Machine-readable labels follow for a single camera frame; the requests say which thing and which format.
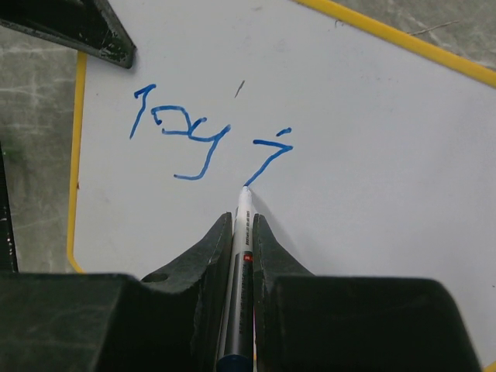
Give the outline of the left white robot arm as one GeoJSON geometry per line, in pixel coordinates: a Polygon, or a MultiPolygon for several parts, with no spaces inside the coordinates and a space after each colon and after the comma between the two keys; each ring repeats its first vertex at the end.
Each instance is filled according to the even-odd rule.
{"type": "Polygon", "coordinates": [[[133,64],[107,1],[1,3],[1,267],[70,273],[67,255],[88,56],[133,64]]]}

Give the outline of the blue whiteboard marker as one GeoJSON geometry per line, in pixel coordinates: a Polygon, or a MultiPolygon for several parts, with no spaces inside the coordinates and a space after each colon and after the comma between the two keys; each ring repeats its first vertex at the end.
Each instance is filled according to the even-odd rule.
{"type": "Polygon", "coordinates": [[[239,194],[232,227],[226,301],[219,334],[217,371],[253,370],[253,202],[247,186],[239,194]]]}

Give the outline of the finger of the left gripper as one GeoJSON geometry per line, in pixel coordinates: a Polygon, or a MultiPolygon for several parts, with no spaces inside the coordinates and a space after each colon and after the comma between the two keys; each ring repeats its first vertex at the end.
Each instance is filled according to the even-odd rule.
{"type": "Polygon", "coordinates": [[[136,45],[107,1],[4,0],[1,26],[125,69],[134,63],[136,45]]]}

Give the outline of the yellow framed whiteboard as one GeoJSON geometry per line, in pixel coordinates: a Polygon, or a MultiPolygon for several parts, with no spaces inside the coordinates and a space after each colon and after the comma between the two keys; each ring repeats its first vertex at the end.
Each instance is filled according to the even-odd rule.
{"type": "Polygon", "coordinates": [[[495,369],[495,72],[331,1],[113,1],[79,54],[67,256],[143,277],[248,185],[316,274],[428,277],[495,369]]]}

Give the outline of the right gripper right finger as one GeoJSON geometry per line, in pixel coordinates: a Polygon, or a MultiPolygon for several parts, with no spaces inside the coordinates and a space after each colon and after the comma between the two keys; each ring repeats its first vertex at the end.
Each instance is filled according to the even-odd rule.
{"type": "Polygon", "coordinates": [[[425,278],[318,276],[253,220],[260,371],[479,371],[450,293],[425,278]]]}

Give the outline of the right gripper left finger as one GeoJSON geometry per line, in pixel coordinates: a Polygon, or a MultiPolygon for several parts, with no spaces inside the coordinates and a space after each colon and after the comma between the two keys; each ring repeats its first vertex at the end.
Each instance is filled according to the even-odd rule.
{"type": "Polygon", "coordinates": [[[211,371],[232,216],[138,280],[126,274],[1,274],[3,371],[211,371]]]}

